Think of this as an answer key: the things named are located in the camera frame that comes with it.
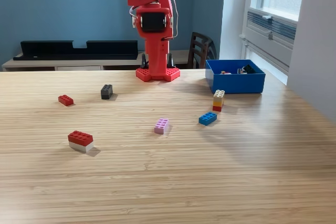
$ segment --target pink lego brick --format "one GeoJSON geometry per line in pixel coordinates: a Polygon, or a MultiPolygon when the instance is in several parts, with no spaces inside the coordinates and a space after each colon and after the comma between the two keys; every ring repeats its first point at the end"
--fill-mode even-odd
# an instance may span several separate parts
{"type": "Polygon", "coordinates": [[[164,132],[168,129],[168,126],[169,126],[169,119],[160,118],[154,128],[154,132],[156,134],[164,134],[164,132]]]}

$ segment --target red base plate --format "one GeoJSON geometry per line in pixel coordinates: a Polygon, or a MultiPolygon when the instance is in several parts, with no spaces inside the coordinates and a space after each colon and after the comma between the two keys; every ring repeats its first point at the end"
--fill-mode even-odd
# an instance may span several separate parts
{"type": "Polygon", "coordinates": [[[149,69],[138,68],[136,70],[136,75],[139,79],[143,81],[150,81],[150,80],[173,81],[181,75],[181,72],[178,68],[168,68],[166,70],[166,75],[153,77],[149,74],[149,69]]]}

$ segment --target cable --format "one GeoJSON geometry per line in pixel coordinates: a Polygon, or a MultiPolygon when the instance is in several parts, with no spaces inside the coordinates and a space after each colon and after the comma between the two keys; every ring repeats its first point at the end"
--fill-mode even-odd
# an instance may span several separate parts
{"type": "Polygon", "coordinates": [[[131,16],[134,17],[134,18],[135,18],[135,15],[134,15],[132,12],[133,12],[133,10],[135,10],[135,9],[137,9],[137,8],[138,8],[138,6],[132,6],[131,9],[130,9],[130,14],[131,14],[131,16]]]}
{"type": "Polygon", "coordinates": [[[170,38],[166,38],[166,39],[174,39],[174,38],[176,38],[178,35],[179,35],[179,21],[178,21],[178,11],[177,11],[177,5],[176,5],[176,0],[174,0],[174,5],[175,5],[175,10],[176,10],[176,14],[177,14],[177,18],[176,18],[176,35],[175,36],[173,36],[173,37],[170,37],[170,38]]]}

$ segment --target red robot arm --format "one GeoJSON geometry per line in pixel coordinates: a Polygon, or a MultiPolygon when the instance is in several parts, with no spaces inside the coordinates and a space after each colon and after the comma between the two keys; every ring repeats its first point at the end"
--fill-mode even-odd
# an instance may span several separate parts
{"type": "Polygon", "coordinates": [[[171,0],[128,0],[133,8],[138,8],[133,16],[133,25],[145,39],[145,53],[148,54],[149,67],[136,71],[143,81],[172,81],[180,76],[180,70],[167,68],[169,39],[173,38],[173,8],[171,0]]]}

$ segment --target blue box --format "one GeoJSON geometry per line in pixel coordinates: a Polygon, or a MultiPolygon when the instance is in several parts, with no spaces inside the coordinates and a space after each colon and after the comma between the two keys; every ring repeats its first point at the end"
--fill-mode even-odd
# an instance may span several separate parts
{"type": "Polygon", "coordinates": [[[207,60],[205,77],[213,93],[262,93],[266,74],[251,60],[207,60]],[[237,74],[238,68],[250,65],[257,73],[237,74]]]}
{"type": "Polygon", "coordinates": [[[208,126],[209,124],[215,122],[216,120],[217,120],[217,114],[213,112],[208,112],[198,119],[198,123],[208,126]]]}

